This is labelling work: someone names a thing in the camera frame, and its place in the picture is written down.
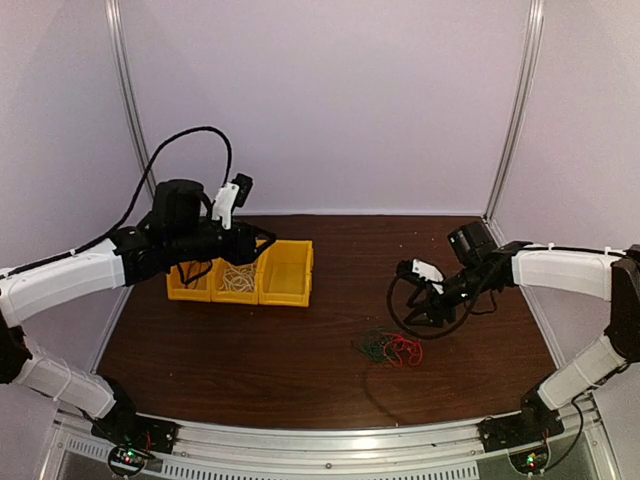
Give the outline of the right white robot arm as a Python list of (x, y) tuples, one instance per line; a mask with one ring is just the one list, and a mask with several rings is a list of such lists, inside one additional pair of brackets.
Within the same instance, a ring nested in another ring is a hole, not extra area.
[(404, 317), (395, 312), (392, 299), (387, 308), (397, 327), (417, 339), (448, 336), (473, 315), (482, 294), (506, 288), (579, 294), (610, 307), (603, 333), (522, 398), (512, 423), (519, 440), (535, 440), (553, 428), (561, 408), (638, 363), (638, 246), (588, 249), (530, 241), (499, 245), (482, 222), (457, 228), (447, 240), (461, 265), (455, 275), (445, 276), (437, 266), (417, 258), (396, 267), (393, 280), (412, 285), (414, 291)]

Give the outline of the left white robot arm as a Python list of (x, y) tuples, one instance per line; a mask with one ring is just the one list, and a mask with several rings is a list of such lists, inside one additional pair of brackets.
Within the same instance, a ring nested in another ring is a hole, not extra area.
[(129, 287), (191, 262), (221, 258), (233, 265), (255, 262), (276, 237), (235, 220), (252, 189), (244, 174), (209, 199), (202, 184), (159, 184), (151, 211), (135, 226), (117, 227), (88, 247), (1, 272), (1, 381), (19, 384), (72, 404), (123, 444), (144, 433), (138, 415), (122, 405), (102, 377), (50, 357), (25, 339), (22, 323), (52, 307), (103, 290)]

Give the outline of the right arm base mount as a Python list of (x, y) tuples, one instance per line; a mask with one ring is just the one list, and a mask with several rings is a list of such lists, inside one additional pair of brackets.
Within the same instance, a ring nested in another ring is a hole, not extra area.
[(518, 413), (487, 417), (477, 424), (477, 430), (486, 452), (539, 442), (565, 431), (558, 410), (547, 407), (534, 390), (523, 396)]

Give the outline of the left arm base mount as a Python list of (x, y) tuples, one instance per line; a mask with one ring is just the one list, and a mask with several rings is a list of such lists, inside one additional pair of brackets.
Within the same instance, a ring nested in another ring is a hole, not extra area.
[(110, 384), (115, 404), (103, 418), (86, 419), (91, 434), (113, 445), (133, 447), (147, 453), (171, 454), (178, 425), (175, 422), (142, 416), (134, 401), (117, 383)]

